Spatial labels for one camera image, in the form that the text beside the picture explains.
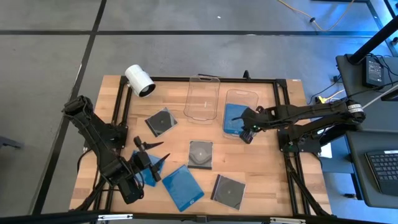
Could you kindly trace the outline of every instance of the cd case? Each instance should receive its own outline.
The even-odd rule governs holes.
[[[190,141],[188,168],[211,169],[213,143],[207,141]]]
[[[145,120],[149,129],[154,133],[155,137],[168,131],[170,128],[177,124],[174,116],[170,113],[169,109],[163,108],[161,111]]]
[[[205,195],[186,165],[163,178],[162,182],[180,212]]]
[[[242,127],[243,127],[243,120],[236,119],[232,120],[233,118],[238,118],[242,116],[243,111],[248,108],[248,106],[244,105],[236,105],[232,103],[227,103],[225,105],[225,112],[224,112],[224,132],[227,134],[241,134]]]
[[[245,188],[246,184],[218,174],[210,199],[239,210]]]
[[[152,156],[152,155],[148,155],[150,162],[152,164],[157,163],[157,161],[160,160],[160,158],[156,157],[156,156]],[[160,173],[162,172],[163,169],[163,165],[164,162],[160,165],[159,171],[157,171],[157,173],[160,175]],[[154,177],[152,176],[152,173],[150,172],[149,168],[146,168],[144,170],[141,171],[142,177],[144,178],[144,183],[147,185],[150,185],[152,187],[156,186],[156,181],[154,179]],[[136,177],[138,178],[138,180],[142,183],[142,179],[140,175],[136,175]]]

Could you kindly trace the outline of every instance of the yellow cable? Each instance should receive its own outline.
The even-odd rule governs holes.
[[[301,13],[301,14],[303,14],[303,15],[306,15],[306,16],[307,16],[308,18],[310,18],[310,19],[313,18],[312,16],[308,15],[307,13],[305,13],[305,12],[303,12],[303,11],[300,11],[300,10],[298,10],[298,9],[293,8],[292,6],[290,6],[290,5],[288,5],[287,3],[283,2],[282,0],[278,0],[278,1],[279,1],[280,3],[282,3],[282,4],[284,4],[286,7],[288,7],[289,9],[291,9],[291,10],[293,10],[293,11],[296,11],[296,12],[299,12],[299,13]],[[316,21],[313,21],[313,23],[318,27],[318,29],[320,29],[321,31],[324,31],[324,32],[333,29],[333,28],[337,25],[337,23],[339,23],[340,20],[345,16],[345,14],[348,12],[348,9],[353,5],[354,1],[355,1],[355,0],[352,0],[352,1],[349,3],[349,5],[347,6],[345,12],[340,16],[340,18],[336,21],[336,23],[334,23],[333,26],[331,26],[329,29],[326,29],[326,30],[325,30],[325,29],[322,29],[322,28],[317,24]]]
[[[345,91],[345,90],[340,90],[340,91],[338,91],[337,93],[335,93],[335,94],[329,96],[329,97],[326,98],[325,100],[330,100],[330,99],[332,99],[334,96],[336,96],[337,94],[341,93],[342,91]]]

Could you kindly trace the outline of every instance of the transparent plastic tray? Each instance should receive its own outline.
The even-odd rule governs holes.
[[[189,80],[184,114],[194,121],[212,121],[217,116],[220,80],[216,77],[197,75]]]
[[[258,99],[259,97],[255,92],[228,90],[226,94],[223,118],[224,137],[236,138],[239,136],[241,127],[243,126],[243,121],[241,119],[232,121],[232,118],[239,117],[247,107],[255,110]]]

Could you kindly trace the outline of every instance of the black keyboard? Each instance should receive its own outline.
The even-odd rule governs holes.
[[[398,196],[398,150],[367,152],[366,159],[380,192]]]

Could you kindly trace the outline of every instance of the wooden table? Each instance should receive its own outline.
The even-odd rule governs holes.
[[[103,78],[95,113],[110,123],[120,76],[106,75]],[[251,144],[240,139],[228,139],[223,136],[222,124],[226,92],[229,89],[254,91],[259,96],[258,105],[265,108],[275,106],[272,85],[264,83],[221,83],[218,102],[218,114],[212,124],[190,123],[184,115],[188,82],[156,82],[156,89],[147,98],[133,96],[130,104],[127,125],[129,132],[122,156],[129,157],[135,149],[133,137],[140,136],[143,141],[152,143],[164,141],[148,151],[157,157],[167,158],[161,177],[164,178],[188,162],[188,146],[191,140],[214,142],[213,169],[190,169],[205,196],[182,213],[203,215],[279,215],[291,216],[289,188],[282,153],[279,152],[276,130],[259,133]],[[305,97],[300,80],[287,80],[290,103],[305,105]],[[178,121],[178,125],[155,138],[144,122],[149,116],[167,107]],[[301,153],[305,183],[317,202],[327,212],[331,212],[323,180],[322,169],[312,154]],[[93,152],[81,161],[80,171],[73,191],[70,208],[76,208],[91,192],[96,171],[96,159]],[[246,191],[240,211],[210,200],[218,174],[246,183]],[[300,191],[295,186],[299,211],[303,213]],[[114,193],[111,211],[136,213],[180,213],[166,191],[162,182],[156,187],[145,186],[145,196],[126,205],[119,192]]]

